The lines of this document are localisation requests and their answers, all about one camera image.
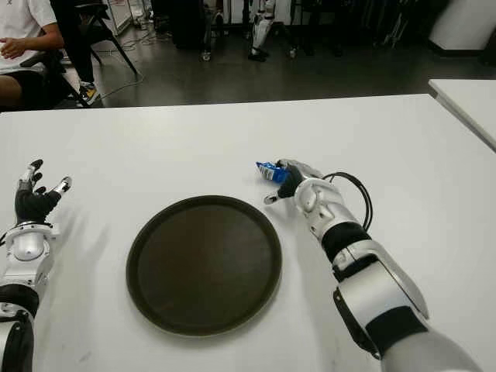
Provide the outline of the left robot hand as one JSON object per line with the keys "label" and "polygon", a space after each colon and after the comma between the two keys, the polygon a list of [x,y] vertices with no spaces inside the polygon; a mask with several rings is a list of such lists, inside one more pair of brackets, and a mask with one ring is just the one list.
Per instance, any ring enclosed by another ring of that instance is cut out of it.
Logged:
{"label": "left robot hand", "polygon": [[33,161],[19,179],[14,201],[16,225],[25,222],[45,223],[47,216],[55,209],[63,195],[71,189],[71,177],[64,177],[49,191],[45,187],[34,189],[43,177],[39,172],[42,165],[41,159]]}

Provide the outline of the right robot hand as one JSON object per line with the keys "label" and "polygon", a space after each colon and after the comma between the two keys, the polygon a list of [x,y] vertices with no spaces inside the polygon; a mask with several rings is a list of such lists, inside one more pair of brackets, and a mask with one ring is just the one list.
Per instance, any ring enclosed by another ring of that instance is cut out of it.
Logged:
{"label": "right robot hand", "polygon": [[279,185],[274,193],[264,198],[265,205],[293,197],[299,184],[306,179],[323,177],[320,171],[297,160],[280,159],[275,163],[257,163],[257,167],[266,180]]}

